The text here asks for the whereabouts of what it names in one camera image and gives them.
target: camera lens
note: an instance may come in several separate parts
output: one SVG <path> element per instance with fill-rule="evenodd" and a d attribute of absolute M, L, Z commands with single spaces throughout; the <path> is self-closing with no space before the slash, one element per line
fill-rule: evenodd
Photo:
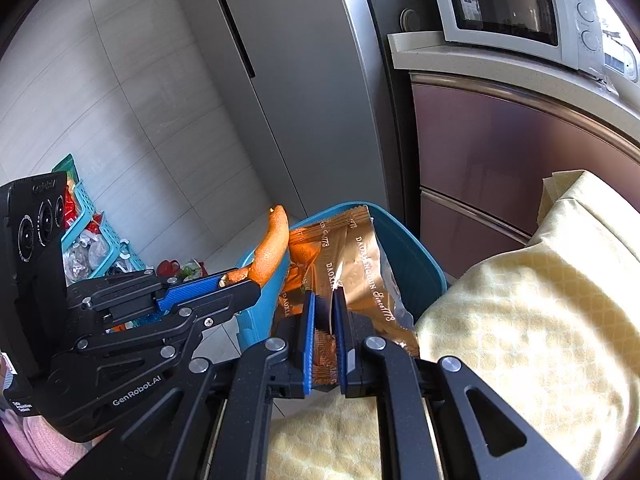
<path fill-rule="evenodd" d="M 62 197 L 59 196 L 56 200 L 56 226 L 62 227 L 62 222 L 65 219 L 65 203 Z"/>
<path fill-rule="evenodd" d="M 33 252 L 33 222 L 25 216 L 18 229 L 18 250 L 23 261 L 28 262 Z"/>
<path fill-rule="evenodd" d="M 49 241 L 51 231 L 53 230 L 53 212 L 51 204 L 47 200 L 40 204 L 40 213 L 38 214 L 38 236 L 40 243 L 45 245 Z"/>

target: gold foil wrapper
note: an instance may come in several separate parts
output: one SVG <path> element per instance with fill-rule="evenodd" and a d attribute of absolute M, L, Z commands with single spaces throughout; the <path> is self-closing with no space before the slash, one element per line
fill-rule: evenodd
<path fill-rule="evenodd" d="M 347 308 L 369 317 L 376 333 L 419 355 L 414 332 L 394 316 L 394 300 L 380 273 L 380 248 L 366 206 L 359 206 L 289 234 L 291 263 L 278 297 L 272 330 L 279 320 L 302 312 L 305 293 L 316 294 L 313 382 L 337 383 L 332 295 L 342 286 Z"/>

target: refrigerator handle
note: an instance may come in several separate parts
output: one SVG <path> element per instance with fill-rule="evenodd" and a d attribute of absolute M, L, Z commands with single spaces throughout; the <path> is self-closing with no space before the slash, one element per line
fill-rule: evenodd
<path fill-rule="evenodd" d="M 240 53 L 240 58 L 242 59 L 242 63 L 244 64 L 244 69 L 246 70 L 246 74 L 249 76 L 249 79 L 253 79 L 255 77 L 254 67 L 251 64 L 251 60 L 249 59 L 249 54 L 247 53 L 244 43 L 242 42 L 242 38 L 240 37 L 240 32 L 238 32 L 238 28 L 236 27 L 236 22 L 234 17 L 231 15 L 231 9 L 229 9 L 229 5 L 226 0 L 218 0 L 220 7 L 222 8 L 222 13 L 225 16 L 226 24 L 231 31 L 231 36 L 234 38 L 234 42 L 236 44 L 236 48 Z"/>

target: microwave knob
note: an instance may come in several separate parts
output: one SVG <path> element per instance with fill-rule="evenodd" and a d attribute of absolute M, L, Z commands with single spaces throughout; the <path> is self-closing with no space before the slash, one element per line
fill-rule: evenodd
<path fill-rule="evenodd" d="M 594 22 L 596 20 L 596 13 L 593 12 L 593 7 L 585 2 L 578 4 L 578 13 L 588 22 Z"/>
<path fill-rule="evenodd" d="M 585 30 L 582 33 L 582 42 L 584 43 L 584 46 L 587 47 L 589 50 L 595 51 L 600 46 L 598 37 L 590 30 Z"/>

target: white sticker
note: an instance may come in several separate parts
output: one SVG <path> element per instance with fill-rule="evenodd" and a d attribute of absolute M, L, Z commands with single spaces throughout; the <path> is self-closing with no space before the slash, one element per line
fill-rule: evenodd
<path fill-rule="evenodd" d="M 18 372 L 15 371 L 14 364 L 11 362 L 11 359 L 9 359 L 9 356 L 5 352 L 0 352 L 0 353 L 2 354 L 2 357 L 4 357 L 4 362 L 6 363 L 7 367 L 9 368 L 9 371 L 13 375 L 17 375 Z"/>

